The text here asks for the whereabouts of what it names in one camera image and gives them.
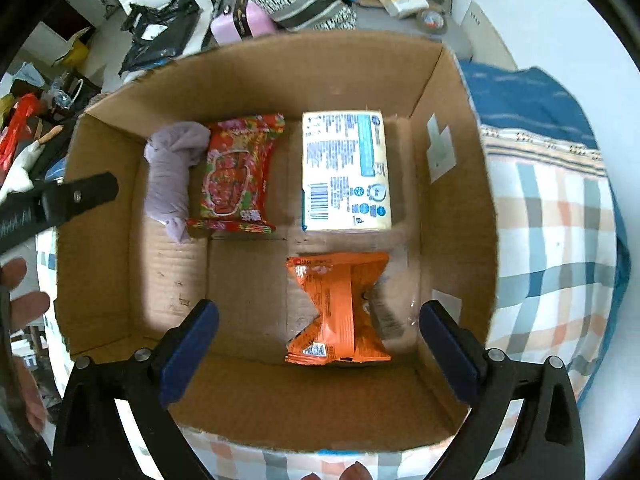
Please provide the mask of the person's left hand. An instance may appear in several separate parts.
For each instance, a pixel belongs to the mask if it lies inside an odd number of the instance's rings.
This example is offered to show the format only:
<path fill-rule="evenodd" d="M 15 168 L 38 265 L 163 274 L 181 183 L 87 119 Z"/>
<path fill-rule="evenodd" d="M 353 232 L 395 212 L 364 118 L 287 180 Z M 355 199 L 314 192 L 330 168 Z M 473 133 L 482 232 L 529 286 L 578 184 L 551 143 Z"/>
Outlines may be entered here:
<path fill-rule="evenodd" d="M 9 290 L 16 289 L 24 280 L 26 273 L 26 260 L 24 258 L 14 258 L 1 268 L 1 284 Z M 10 333 L 13 334 L 18 330 L 22 330 L 29 323 L 41 318 L 49 307 L 49 296 L 45 292 L 38 292 L 38 290 L 12 300 Z M 20 382 L 21 395 L 25 402 L 27 419 L 30 426 L 38 434 L 41 434 L 46 426 L 48 415 L 42 403 L 37 383 L 20 358 L 14 358 L 14 364 L 17 378 Z"/>

